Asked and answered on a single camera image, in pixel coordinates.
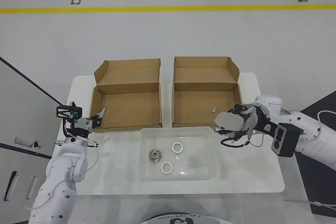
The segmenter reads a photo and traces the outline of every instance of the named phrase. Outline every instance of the cardboard box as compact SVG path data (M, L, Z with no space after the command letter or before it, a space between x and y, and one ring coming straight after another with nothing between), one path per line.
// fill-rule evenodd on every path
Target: cardboard box
M161 128L161 59L105 60L96 70L90 116L107 107L95 132Z
M229 57L175 57L173 127L214 126L220 112L241 104L238 78Z

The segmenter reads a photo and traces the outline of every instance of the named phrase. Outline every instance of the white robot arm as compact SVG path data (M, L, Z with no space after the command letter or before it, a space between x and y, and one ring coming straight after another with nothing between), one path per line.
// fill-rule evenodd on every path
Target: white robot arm
M98 160L87 168L87 147L90 142L97 150L97 143L87 137L93 128L99 127L106 108L90 118L82 118L82 108L72 102L70 106L58 106L57 117L63 118L63 132L67 137L65 141L57 141L62 146L59 153L54 156L46 168L46 181L40 187L31 210L29 224L33 223L67 223L72 213L77 191L76 183L84 180L86 172ZM76 156L65 156L73 153Z
M284 110L281 99L275 96L258 96L251 104L235 105L229 112L220 113L215 122L215 131L228 136L222 145L231 147L225 142L244 135L250 139L255 130L274 138L272 151L278 156L301 152L336 171L336 131L303 113Z
M93 128L100 126L105 109L93 117L82 118L82 109L74 104L57 108L57 116L63 118L63 131L67 138L57 142L62 148L46 168L47 179L31 208L29 224L68 222L77 195L76 183L81 182L87 170L93 167L87 169L87 147L90 142L87 137ZM71 127L66 129L66 123L70 123ZM255 130L274 138L272 151L278 156L291 157L295 151L299 151L336 171L336 132L305 114L284 110L277 97L259 96L251 104L235 105L230 111L220 113L215 124L214 131L227 136L221 141L224 146L238 148L249 144ZM226 143L245 135L248 140L242 145ZM77 156L65 156L65 153ZM230 223L194 214L159 216L145 223L168 221L171 224Z

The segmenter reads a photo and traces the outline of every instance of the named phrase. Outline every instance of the white cable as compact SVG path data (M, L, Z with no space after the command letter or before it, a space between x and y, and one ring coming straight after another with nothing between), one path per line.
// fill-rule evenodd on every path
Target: white cable
M319 121L319 130L320 131L318 132L318 134L316 135L316 137L314 139L312 139L311 141L314 141L314 140L318 139L319 136L321 135L321 132L323 131L322 130L322 126L321 126L321 119L320 119L320 114L321 113L332 113L332 114L336 115L336 112L333 112L333 111L330 111L330 110L322 110L322 111L318 112L318 121Z
M263 146L263 144L264 144L264 137L265 137L265 134L263 134L263 137L262 137L262 143L260 144L260 146L256 146L256 145L252 144L252 142L250 142L250 144L251 144L252 146L256 147L256 148L260 148L260 147Z
M336 204L322 204L320 202L309 202L307 200L292 200L292 199L284 199L283 201L285 202L297 202L297 203L305 203L305 204L313 204L315 206L323 206L323 207L327 207L327 208L330 208L330 209L333 209L336 211Z
M78 176L80 176L80 175L86 173L87 171L91 170L91 169L97 164L97 162L98 162L98 160L99 160L99 157L100 157L100 155L99 155L99 150L97 149L97 142L95 142L95 141L93 141L93 140L90 140L89 138L87 138L86 140L87 140L90 144L92 144L92 145L94 146L95 150L96 150L96 153L97 153L97 159L96 159L96 162L95 162L90 168L88 168L86 171L84 171L84 172L82 172L82 173L80 173L80 174L77 174L76 176L73 176L73 177L70 177L70 178L67 178L67 179L64 179L64 180L60 181L58 184L56 184L56 186L55 186L54 189L52 190L52 193L53 193L53 194L54 194L54 192L55 192L56 187L57 187L60 183L66 181L66 180L69 180L69 179L72 179L72 180L73 180L74 178L76 178L76 177L78 177ZM25 208L28 209L28 210L36 210L36 209L38 209L38 208L41 208L42 206L44 206L45 204L48 203L48 201L53 197L53 194L50 195L50 197L47 199L47 201L46 201L45 203L43 203L42 205L40 205L40 206L38 206L38 207L35 207L35 208L29 208L29 207L25 206Z

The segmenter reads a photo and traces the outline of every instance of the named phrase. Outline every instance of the transparent plastic bin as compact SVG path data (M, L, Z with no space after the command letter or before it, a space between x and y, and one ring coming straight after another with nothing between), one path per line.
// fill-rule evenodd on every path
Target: transparent plastic bin
M214 174L212 135L214 132L209 127L142 129L139 132L139 178L143 181L208 180ZM183 145L181 153L172 151L175 142ZM162 152L162 159L157 163L149 159L152 150ZM161 171L164 162L172 164L171 173Z

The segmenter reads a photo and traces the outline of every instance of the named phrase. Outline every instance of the white ring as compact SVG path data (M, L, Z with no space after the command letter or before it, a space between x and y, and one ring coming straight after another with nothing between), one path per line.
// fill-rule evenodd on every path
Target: white ring
M170 170L168 172L166 172L166 171L163 170L164 164L170 165ZM172 170L173 170L173 166L172 166L172 164L170 162L164 162L164 163L162 163L162 165L161 165L161 171L162 171L162 173L164 173L164 174L170 174L172 172Z
M176 144L180 145L180 150L179 150L179 151L174 150L174 146L175 146ZM182 145L180 142L175 142L175 143L172 145L172 151L173 151L174 153L181 153L181 152L183 151L183 145Z

